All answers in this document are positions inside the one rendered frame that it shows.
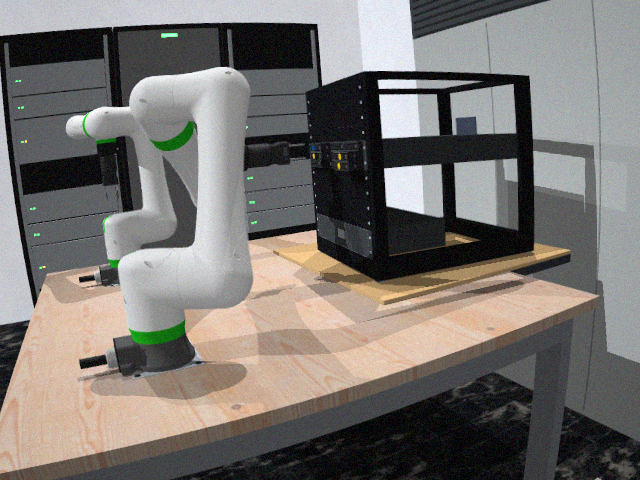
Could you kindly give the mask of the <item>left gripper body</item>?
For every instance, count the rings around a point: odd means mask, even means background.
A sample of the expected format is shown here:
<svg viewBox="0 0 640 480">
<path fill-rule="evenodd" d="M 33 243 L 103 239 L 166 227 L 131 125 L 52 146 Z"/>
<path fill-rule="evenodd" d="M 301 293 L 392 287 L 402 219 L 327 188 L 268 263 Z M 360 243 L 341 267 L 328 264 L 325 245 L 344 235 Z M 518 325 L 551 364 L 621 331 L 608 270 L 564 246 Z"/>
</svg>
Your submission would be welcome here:
<svg viewBox="0 0 640 480">
<path fill-rule="evenodd" d="M 118 148 L 116 147 L 116 142 L 108 142 L 97 144 L 97 150 L 94 151 L 94 153 L 97 153 L 98 156 L 102 155 L 102 158 L 100 157 L 100 165 L 101 172 L 103 174 L 103 186 L 119 184 L 118 177 L 116 175 L 116 155 L 114 155 L 117 154 L 117 150 Z"/>
</svg>

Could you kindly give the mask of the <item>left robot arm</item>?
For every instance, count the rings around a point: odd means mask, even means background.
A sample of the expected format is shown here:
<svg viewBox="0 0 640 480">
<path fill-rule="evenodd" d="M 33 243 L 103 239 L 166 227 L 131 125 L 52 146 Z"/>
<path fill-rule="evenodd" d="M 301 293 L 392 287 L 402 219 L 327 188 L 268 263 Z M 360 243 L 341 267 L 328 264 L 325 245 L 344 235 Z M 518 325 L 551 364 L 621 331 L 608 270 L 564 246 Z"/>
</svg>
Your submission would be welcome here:
<svg viewBox="0 0 640 480">
<path fill-rule="evenodd" d="M 79 277 L 80 283 L 95 280 L 96 283 L 102 282 L 103 286 L 120 284 L 118 264 L 122 257 L 141 250 L 142 244 L 168 239 L 176 231 L 177 219 L 167 187 L 163 157 L 134 119 L 130 107 L 101 107 L 76 117 L 71 117 L 66 124 L 66 132 L 72 139 L 91 136 L 96 139 L 96 144 L 101 144 L 116 142 L 115 137 L 130 136 L 134 141 L 143 208 L 104 219 L 110 265 L 99 266 L 100 271 L 94 275 Z"/>
</svg>

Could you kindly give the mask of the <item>black open rack frame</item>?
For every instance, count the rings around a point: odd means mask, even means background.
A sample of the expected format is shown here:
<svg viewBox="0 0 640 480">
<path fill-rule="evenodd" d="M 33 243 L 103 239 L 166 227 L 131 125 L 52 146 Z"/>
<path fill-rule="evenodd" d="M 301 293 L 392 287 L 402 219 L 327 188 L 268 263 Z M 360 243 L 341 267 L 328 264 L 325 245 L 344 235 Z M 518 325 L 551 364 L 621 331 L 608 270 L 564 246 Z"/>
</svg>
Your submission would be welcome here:
<svg viewBox="0 0 640 480">
<path fill-rule="evenodd" d="M 378 80 L 399 79 L 482 82 L 442 89 L 379 89 Z M 507 84 L 514 85 L 516 133 L 443 136 L 453 134 L 450 93 Z M 440 135 L 382 141 L 379 95 L 388 94 L 437 94 Z M 362 140 L 364 170 L 311 167 L 321 253 L 383 283 L 534 251 L 529 76 L 363 71 L 307 91 L 306 105 L 309 144 Z M 454 163 L 502 159 L 517 159 L 518 230 L 456 217 Z M 443 217 L 386 206 L 384 169 L 434 164 L 441 164 Z M 445 232 L 480 241 L 446 246 Z"/>
</svg>

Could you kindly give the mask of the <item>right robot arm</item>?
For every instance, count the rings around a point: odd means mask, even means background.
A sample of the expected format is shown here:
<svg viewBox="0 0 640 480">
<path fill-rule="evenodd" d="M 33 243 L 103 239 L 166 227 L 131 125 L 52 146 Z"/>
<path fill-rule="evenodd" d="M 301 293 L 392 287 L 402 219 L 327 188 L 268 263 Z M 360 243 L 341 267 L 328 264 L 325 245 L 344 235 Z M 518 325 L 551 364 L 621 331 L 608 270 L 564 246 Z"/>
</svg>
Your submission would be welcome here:
<svg viewBox="0 0 640 480">
<path fill-rule="evenodd" d="M 247 80 L 229 67 L 152 76 L 132 90 L 133 117 L 197 207 L 195 240 L 190 247 L 143 249 L 119 261 L 132 336 L 113 338 L 115 349 L 105 355 L 79 359 L 81 369 L 108 364 L 126 376 L 182 367 L 195 357 L 183 309 L 226 309 L 248 296 L 253 284 L 244 205 L 249 102 Z"/>
</svg>

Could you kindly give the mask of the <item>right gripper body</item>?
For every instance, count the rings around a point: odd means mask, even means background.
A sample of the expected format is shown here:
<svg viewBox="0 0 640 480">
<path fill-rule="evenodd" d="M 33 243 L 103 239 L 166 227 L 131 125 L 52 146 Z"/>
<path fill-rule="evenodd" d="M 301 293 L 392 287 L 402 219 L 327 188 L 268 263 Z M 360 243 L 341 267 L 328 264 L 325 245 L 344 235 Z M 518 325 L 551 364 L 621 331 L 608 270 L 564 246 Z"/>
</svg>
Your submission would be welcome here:
<svg viewBox="0 0 640 480">
<path fill-rule="evenodd" d="M 244 171 L 247 171 L 248 168 L 265 167 L 273 164 L 290 164 L 288 141 L 275 144 L 245 144 Z"/>
</svg>

